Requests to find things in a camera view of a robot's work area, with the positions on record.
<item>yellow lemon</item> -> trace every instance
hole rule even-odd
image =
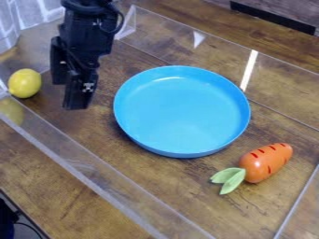
[[[10,98],[0,100],[0,113],[16,124],[22,125],[26,118],[24,108]]]
[[[10,93],[19,98],[30,98],[42,88],[42,75],[32,69],[22,69],[10,77]]]

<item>wooden table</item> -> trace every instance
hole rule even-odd
[[[319,72],[318,37],[203,1],[140,0],[135,3]],[[0,56],[6,74],[22,66],[47,62],[47,52],[39,50],[47,38],[39,31],[43,35],[46,31],[52,34],[56,22],[26,31],[18,48]],[[39,59],[28,57],[26,48],[38,49]],[[247,132],[218,154],[195,161],[178,161],[140,149],[123,134],[112,116],[114,95],[123,82],[142,70],[167,63],[123,42],[115,43],[112,52],[102,60],[102,81],[88,110],[70,112],[62,109],[64,88],[51,85],[50,73],[44,73],[40,93],[23,104],[216,238],[274,237],[318,163],[318,78],[307,73],[298,78],[294,70],[275,62],[272,78],[276,80],[266,82],[263,79],[274,67],[266,59],[260,64],[266,71],[260,70],[260,77],[248,91],[254,98],[254,117]],[[235,74],[227,77],[236,82]],[[152,238],[3,121],[0,130],[0,187],[52,238]],[[234,166],[242,153],[275,141],[290,142],[294,146],[290,164],[266,182],[244,184],[232,194],[219,197],[219,187],[208,183],[210,176]],[[306,238],[302,229],[286,236]]]

